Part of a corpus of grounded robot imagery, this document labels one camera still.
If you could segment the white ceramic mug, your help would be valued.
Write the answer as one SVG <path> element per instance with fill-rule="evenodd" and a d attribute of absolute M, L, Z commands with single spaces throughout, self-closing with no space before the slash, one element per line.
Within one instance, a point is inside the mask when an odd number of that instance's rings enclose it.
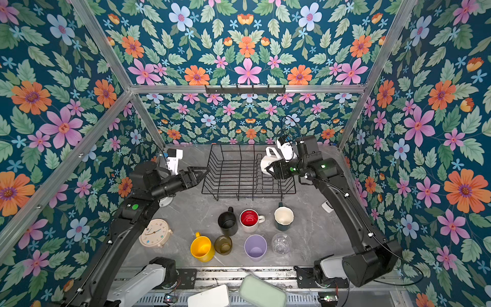
<path fill-rule="evenodd" d="M 260 167 L 262 173 L 268 176 L 272 176 L 272 164 L 276 161 L 282 160 L 281 154 L 278 152 L 275 147 L 267 147 L 265 150 L 265 156 L 262 158 Z"/>

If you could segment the yellow mug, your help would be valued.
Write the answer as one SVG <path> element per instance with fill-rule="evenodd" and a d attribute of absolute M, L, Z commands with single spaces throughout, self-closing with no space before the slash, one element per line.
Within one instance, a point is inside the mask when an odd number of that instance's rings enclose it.
<path fill-rule="evenodd" d="M 195 233 L 190 252 L 195 259 L 202 263 L 210 262 L 215 256 L 215 249 L 211 240 L 199 232 Z"/>

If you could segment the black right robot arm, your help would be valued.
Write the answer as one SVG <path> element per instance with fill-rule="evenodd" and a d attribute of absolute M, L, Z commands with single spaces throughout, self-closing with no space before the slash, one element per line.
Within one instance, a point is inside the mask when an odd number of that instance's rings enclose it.
<path fill-rule="evenodd" d="M 370 221 L 340 164 L 333 158 L 323 157 L 315 137 L 293 140 L 282 136 L 276 148 L 282 158 L 267 166 L 266 173 L 277 180 L 293 176 L 306 179 L 308 185 L 315 186 L 326 198 L 340 219 L 354 250 L 352 255 L 340 258 L 345 278 L 361 287 L 391 272 L 402 256 L 400 243 L 388 240 Z"/>

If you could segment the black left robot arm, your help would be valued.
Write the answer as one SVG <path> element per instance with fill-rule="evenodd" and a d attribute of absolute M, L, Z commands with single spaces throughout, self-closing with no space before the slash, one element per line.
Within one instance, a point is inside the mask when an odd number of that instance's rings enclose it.
<path fill-rule="evenodd" d="M 209 172 L 207 167 L 189 166 L 177 174 L 152 161 L 137 165 L 129 175 L 132 192 L 115 213 L 101 248 L 83 275 L 55 306 L 133 306 L 164 282 L 176 281 L 175 261 L 151 261 L 121 287 L 111 286 L 134 243 L 159 209 L 161 199 L 196 187 Z"/>

